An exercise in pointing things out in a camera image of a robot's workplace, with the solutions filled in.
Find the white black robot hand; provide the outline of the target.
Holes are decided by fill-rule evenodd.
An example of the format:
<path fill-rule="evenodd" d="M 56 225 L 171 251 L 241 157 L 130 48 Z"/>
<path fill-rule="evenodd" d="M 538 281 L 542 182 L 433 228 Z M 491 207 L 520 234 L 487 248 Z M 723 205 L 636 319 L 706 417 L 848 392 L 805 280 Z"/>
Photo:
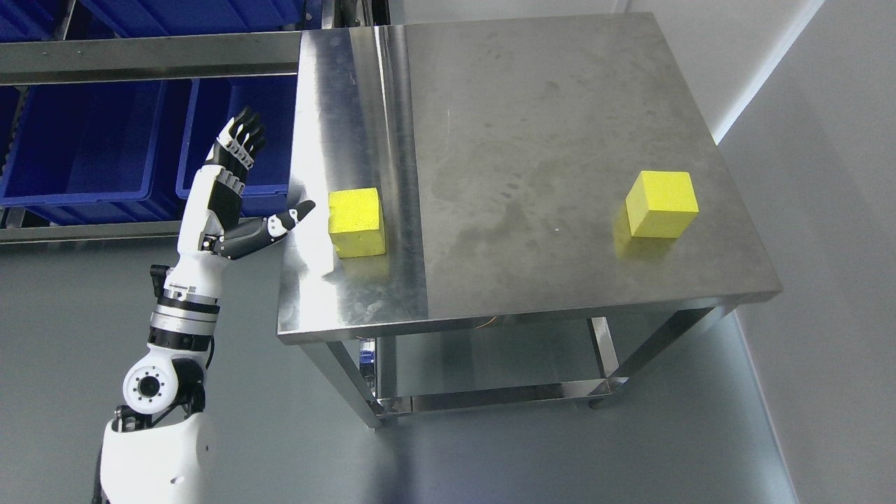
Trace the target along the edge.
<path fill-rule="evenodd" d="M 177 238 L 179 258 L 237 260 L 285 239 L 316 203 L 241 220 L 249 173 L 265 147 L 259 112 L 247 106 L 228 119 L 193 177 Z"/>

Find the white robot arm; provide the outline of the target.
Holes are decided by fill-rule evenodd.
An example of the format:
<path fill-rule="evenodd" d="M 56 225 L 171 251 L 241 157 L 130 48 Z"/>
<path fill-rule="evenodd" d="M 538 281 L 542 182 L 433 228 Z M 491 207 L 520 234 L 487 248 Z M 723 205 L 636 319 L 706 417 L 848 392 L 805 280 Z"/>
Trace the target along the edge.
<path fill-rule="evenodd" d="M 205 386 L 222 268 L 196 252 L 150 269 L 157 303 L 148 351 L 122 379 L 124 402 L 104 428 L 92 502 L 205 502 L 215 456 Z"/>

